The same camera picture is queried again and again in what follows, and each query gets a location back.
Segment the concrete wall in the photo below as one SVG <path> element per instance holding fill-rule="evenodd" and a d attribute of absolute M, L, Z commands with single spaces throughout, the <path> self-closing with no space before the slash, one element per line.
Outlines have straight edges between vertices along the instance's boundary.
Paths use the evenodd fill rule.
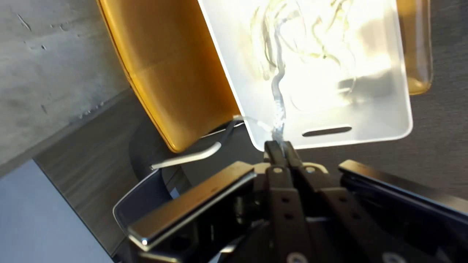
<path fill-rule="evenodd" d="M 127 86 L 95 0 L 0 1 L 0 165 Z"/>

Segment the white plastic container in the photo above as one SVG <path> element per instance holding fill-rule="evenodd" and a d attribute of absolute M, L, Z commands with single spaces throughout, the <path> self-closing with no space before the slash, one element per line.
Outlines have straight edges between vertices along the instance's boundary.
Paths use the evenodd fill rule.
<path fill-rule="evenodd" d="M 281 7 L 282 14 L 276 13 L 279 20 L 293 19 L 271 21 L 276 14 L 265 10 L 272 1 L 293 4 Z M 199 0 L 250 138 L 259 150 L 272 138 L 278 118 L 271 87 L 278 73 L 271 68 L 278 65 L 278 48 L 269 48 L 268 59 L 265 46 L 269 45 L 262 43 L 269 35 L 269 21 L 276 24 L 274 29 L 279 36 L 274 43 L 282 45 L 285 61 L 279 81 L 287 112 L 284 138 L 297 149 L 395 140 L 413 128 L 395 0 L 344 0 L 345 7 L 334 10 L 326 8 L 328 2 Z"/>

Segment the white tray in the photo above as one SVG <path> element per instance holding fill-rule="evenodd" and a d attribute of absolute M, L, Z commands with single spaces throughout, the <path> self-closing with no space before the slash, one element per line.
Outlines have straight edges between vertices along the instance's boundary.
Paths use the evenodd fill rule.
<path fill-rule="evenodd" d="M 259 150 L 272 138 L 278 118 L 269 78 L 274 73 L 265 70 L 269 64 L 263 40 L 259 40 L 259 24 L 265 21 L 262 11 L 274 1 L 279 0 L 199 0 L 250 138 Z M 328 4 L 326 0 L 297 1 L 310 4 L 307 10 L 319 10 L 312 4 Z M 296 17 L 294 8 L 284 8 L 281 16 Z M 282 45 L 285 57 L 293 54 L 279 84 L 287 112 L 284 138 L 297 149 L 393 140 L 413 128 L 395 0 L 353 0 L 351 4 L 348 0 L 341 10 L 329 32 L 323 24 L 334 16 L 331 8 L 303 13 L 307 19 L 291 19 L 282 27 L 282 43 L 293 46 Z M 293 36 L 293 30 L 304 30 L 301 24 L 315 24 L 313 32 L 328 49 L 316 52 L 320 45 L 312 38 L 307 39 L 312 43 L 304 45 L 303 38 Z"/>

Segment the gray floor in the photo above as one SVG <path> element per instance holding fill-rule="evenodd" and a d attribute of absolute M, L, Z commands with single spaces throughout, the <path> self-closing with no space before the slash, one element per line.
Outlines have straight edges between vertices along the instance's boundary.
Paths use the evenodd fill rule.
<path fill-rule="evenodd" d="M 0 261 L 113 261 L 34 160 L 0 178 L 0 210 Z"/>
<path fill-rule="evenodd" d="M 341 160 L 351 157 L 468 198 L 467 19 L 468 0 L 433 1 L 436 76 L 429 93 L 413 97 L 411 135 L 398 141 L 303 150 L 303 159 L 325 163 L 335 172 Z M 73 133 L 72 138 L 59 141 L 37 157 L 108 251 L 121 239 L 110 207 L 136 182 L 129 166 L 127 141 L 142 109 L 135 96 L 129 95 L 126 100 L 102 112 L 100 121 L 97 118 L 83 127 L 85 131 Z M 198 184 L 237 159 L 262 159 L 244 128 L 237 128 L 217 156 L 183 168 L 190 182 Z"/>

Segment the screw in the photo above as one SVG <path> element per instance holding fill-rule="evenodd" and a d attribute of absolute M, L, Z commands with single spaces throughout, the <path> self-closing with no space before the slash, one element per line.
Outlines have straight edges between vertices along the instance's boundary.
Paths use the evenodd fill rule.
<path fill-rule="evenodd" d="M 288 263 L 307 263 L 307 258 L 301 252 L 291 252 L 287 258 Z"/>
<path fill-rule="evenodd" d="M 396 252 L 383 252 L 382 258 L 383 263 L 407 263 L 407 260 Z"/>

